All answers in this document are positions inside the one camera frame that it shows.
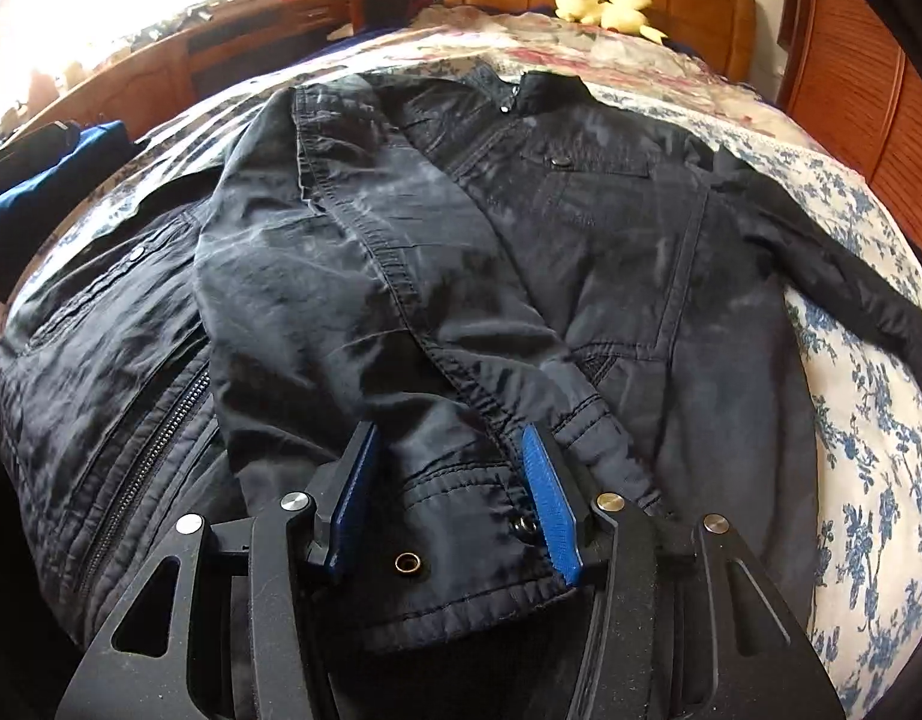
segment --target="zipper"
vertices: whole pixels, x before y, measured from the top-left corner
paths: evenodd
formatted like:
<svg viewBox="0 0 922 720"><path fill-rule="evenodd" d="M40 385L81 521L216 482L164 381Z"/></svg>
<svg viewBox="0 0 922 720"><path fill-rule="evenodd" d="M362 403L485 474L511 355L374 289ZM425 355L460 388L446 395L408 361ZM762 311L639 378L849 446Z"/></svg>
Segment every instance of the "zipper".
<svg viewBox="0 0 922 720"><path fill-rule="evenodd" d="M157 466L164 459L174 442L174 438L178 435L181 427L184 427L189 415L200 404L203 404L205 398L208 397L210 381L205 365L200 370L200 373L186 386L181 398L167 413L160 425L157 426L154 438L145 445L140 460L128 472L126 484L122 485L121 490L107 510L101 530L98 532L98 538L95 539L88 553L85 570L80 575L76 592L83 599L86 600L98 571L107 564L112 548L120 541L128 514L133 511L138 495L147 488L152 471L157 469Z"/></svg>

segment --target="wooden cabinet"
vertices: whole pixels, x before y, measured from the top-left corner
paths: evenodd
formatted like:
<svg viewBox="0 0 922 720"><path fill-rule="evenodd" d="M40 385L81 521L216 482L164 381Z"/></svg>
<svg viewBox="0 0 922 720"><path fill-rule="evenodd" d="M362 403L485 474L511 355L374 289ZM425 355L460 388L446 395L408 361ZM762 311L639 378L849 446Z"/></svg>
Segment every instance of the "wooden cabinet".
<svg viewBox="0 0 922 720"><path fill-rule="evenodd" d="M256 0L144 47L55 101L25 129L54 121L120 119L140 138L198 100L251 76L286 67L342 25L349 0Z"/></svg>
<svg viewBox="0 0 922 720"><path fill-rule="evenodd" d="M801 0L779 103L922 248L922 82L864 0Z"/></svg>

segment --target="wooden wardrobe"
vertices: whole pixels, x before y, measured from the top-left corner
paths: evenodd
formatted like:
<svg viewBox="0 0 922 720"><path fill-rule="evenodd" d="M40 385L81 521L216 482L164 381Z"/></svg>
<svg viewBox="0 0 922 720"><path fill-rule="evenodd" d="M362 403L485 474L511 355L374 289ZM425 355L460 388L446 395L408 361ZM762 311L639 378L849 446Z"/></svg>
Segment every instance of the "wooden wardrobe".
<svg viewBox="0 0 922 720"><path fill-rule="evenodd" d="M857 170L922 249L922 82L864 0L791 0L779 104Z"/></svg>

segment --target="yellow stuffed toy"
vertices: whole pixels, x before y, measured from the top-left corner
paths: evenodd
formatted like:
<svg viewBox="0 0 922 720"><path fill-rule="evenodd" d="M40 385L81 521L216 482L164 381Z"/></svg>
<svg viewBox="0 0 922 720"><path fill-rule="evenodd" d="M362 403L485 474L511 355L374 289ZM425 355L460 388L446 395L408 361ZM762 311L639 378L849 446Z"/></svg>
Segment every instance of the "yellow stuffed toy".
<svg viewBox="0 0 922 720"><path fill-rule="evenodd" d="M651 7L651 0L554 0L555 15L565 22L603 26L626 35L641 35L656 44L667 37L647 23L641 13Z"/></svg>

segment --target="blue floral pattern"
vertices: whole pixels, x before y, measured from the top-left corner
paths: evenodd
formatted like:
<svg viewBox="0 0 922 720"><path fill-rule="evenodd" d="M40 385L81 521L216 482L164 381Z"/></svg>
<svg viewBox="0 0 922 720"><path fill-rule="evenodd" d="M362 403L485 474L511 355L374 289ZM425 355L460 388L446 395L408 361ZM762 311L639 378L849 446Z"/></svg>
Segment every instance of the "blue floral pattern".
<svg viewBox="0 0 922 720"><path fill-rule="evenodd" d="M445 21L432 25L435 17ZM457 18L467 21L458 25ZM435 14L414 30L251 79L195 105L152 132L146 151L56 231L13 307L133 214L157 185L216 158L277 89L379 69L453 76L480 59L510 79L534 69L577 71L604 103L680 124L712 148L730 149L779 181L832 237L922 308L920 265L890 214L857 173L779 111L643 41L612 36L598 44L574 28L545 26L542 17L519 18ZM848 718L857 718L922 636L922 394L894 357L794 290L786 300L817 415L819 563L808 632Z"/></svg>

